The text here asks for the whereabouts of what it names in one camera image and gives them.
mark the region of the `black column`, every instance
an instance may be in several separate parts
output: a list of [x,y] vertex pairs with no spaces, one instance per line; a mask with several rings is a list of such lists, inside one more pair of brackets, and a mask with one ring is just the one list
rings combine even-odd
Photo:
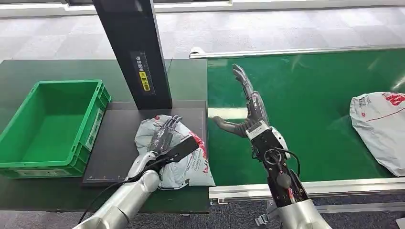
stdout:
[[153,2],[93,0],[93,4],[138,109],[171,109]]

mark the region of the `floor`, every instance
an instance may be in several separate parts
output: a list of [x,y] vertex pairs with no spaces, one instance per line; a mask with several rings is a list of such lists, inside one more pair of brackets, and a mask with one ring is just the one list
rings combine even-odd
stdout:
[[[166,59],[206,52],[405,43],[404,8],[157,15]],[[114,59],[97,16],[0,20],[0,60]]]
[[[332,48],[405,43],[405,8],[157,15],[166,59],[206,52]],[[97,16],[0,20],[0,62],[6,59],[115,59]],[[255,228],[263,202],[212,206],[209,215],[139,214],[128,228]],[[69,229],[80,213],[0,211],[0,229]],[[324,215],[334,229],[398,228],[403,212]],[[272,221],[269,228],[278,228]]]

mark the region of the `green storage bin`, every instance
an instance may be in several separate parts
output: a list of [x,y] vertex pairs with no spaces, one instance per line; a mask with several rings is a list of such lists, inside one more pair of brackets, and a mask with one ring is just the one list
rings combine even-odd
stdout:
[[0,174],[81,177],[110,101],[101,80],[38,82],[0,135]]

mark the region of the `robotic arm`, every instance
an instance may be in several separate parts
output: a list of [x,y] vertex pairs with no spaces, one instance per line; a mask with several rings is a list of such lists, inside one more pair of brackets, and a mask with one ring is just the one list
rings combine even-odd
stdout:
[[[270,126],[260,94],[253,90],[241,67],[234,64],[233,73],[246,96],[247,118],[243,123],[235,124],[216,116],[213,118],[214,122],[227,132],[249,138],[253,158],[262,162],[267,171],[267,183],[284,229],[331,229],[308,198],[297,174],[287,167],[286,160],[290,155],[295,155],[288,151],[282,135]],[[73,229],[126,227],[151,193],[158,188],[160,169],[166,164],[179,162],[198,148],[191,136],[169,148],[174,129],[180,120],[181,117],[174,116],[154,134],[149,151],[136,158],[126,179],[108,187],[121,185],[119,189],[94,215],[81,222],[85,215],[83,214],[79,224]]]
[[270,126],[260,94],[253,90],[240,66],[234,64],[233,73],[246,96],[247,118],[235,124],[216,116],[214,122],[227,132],[249,138],[252,157],[262,162],[267,171],[267,184],[284,229],[331,229],[308,198],[297,174],[287,167],[286,161],[294,154],[288,151],[282,135]]
[[73,229],[124,229],[160,183],[159,171],[166,164],[179,162],[198,148],[192,136],[169,148],[181,117],[169,119],[152,137],[148,152],[138,156],[119,189],[90,218]]

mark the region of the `black mat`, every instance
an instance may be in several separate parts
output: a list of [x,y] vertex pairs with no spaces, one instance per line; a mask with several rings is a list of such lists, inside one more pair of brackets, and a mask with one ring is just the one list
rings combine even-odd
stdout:
[[156,115],[179,115],[207,145],[206,101],[174,101],[171,110],[138,110],[133,103],[110,103],[97,134],[84,186],[107,186],[122,181],[139,155],[134,138],[140,122]]

